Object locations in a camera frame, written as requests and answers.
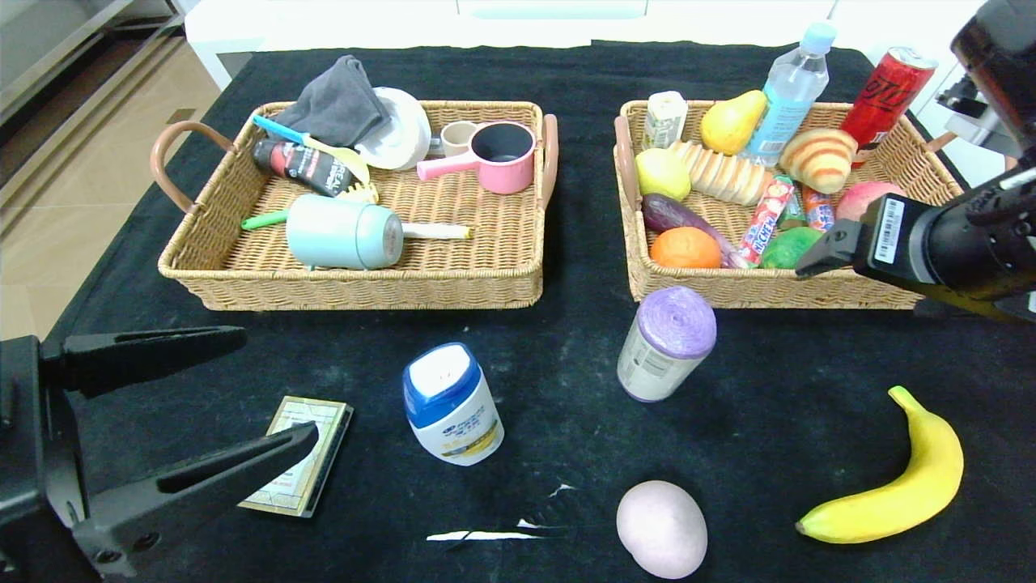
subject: wicker basket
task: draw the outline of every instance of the wicker basket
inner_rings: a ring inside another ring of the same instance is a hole
[[[699,142],[701,116],[716,101],[688,101],[684,140]],[[851,104],[815,104],[802,129],[837,127]],[[920,296],[893,285],[857,274],[851,267],[799,281],[794,269],[675,268],[659,265],[648,254],[656,234],[644,228],[633,156],[640,151],[646,100],[625,104],[615,118],[615,173],[626,236],[626,264],[633,298],[640,301],[656,289],[686,285],[717,309],[874,309],[910,310]],[[854,170],[846,187],[858,181],[885,180],[899,184],[911,198],[939,205],[961,193],[924,138],[901,117],[862,168]],[[837,202],[839,194],[832,197]],[[740,206],[692,192],[684,200],[731,241],[741,240],[754,207]]]
[[[407,222],[471,226],[468,240],[406,239],[388,268],[310,270],[288,250],[285,225],[252,231],[242,218],[287,208],[307,188],[262,172],[252,148],[265,134],[248,121],[231,144],[202,123],[168,127],[155,142],[155,180],[185,212],[159,258],[162,274],[178,280],[213,311],[363,311],[521,309],[543,291],[544,212],[554,186],[557,125],[525,101],[421,101],[433,133],[451,122],[510,119],[537,137],[533,184],[513,195],[483,190],[473,172],[422,181],[414,170],[372,168],[380,203]],[[271,116],[290,105],[266,104]],[[165,151],[181,132],[200,130],[227,153],[197,201],[166,176]]]

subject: white lid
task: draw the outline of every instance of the white lid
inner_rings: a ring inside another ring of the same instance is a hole
[[[470,366],[464,347],[447,345],[410,365],[410,382],[419,393],[434,397],[454,386]]]
[[[364,162],[385,170],[406,170],[428,154],[432,127],[418,99],[402,89],[374,87],[388,111],[388,123],[356,143]]]

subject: light blue mug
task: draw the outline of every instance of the light blue mug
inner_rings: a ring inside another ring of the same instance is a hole
[[[403,223],[377,204],[304,194],[288,208],[288,249],[311,268],[376,269],[399,260]]]

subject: orange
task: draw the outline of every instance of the orange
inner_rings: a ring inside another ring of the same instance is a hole
[[[665,267],[719,267],[719,243],[701,229],[677,227],[658,235],[651,258]]]

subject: green handle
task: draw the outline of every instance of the green handle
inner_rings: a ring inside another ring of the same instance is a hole
[[[244,230],[257,229],[259,227],[265,227],[268,225],[276,225],[277,223],[283,223],[288,220],[288,209],[277,210],[275,212],[266,212],[265,214],[259,214],[258,216],[252,216],[241,221],[241,228]]]

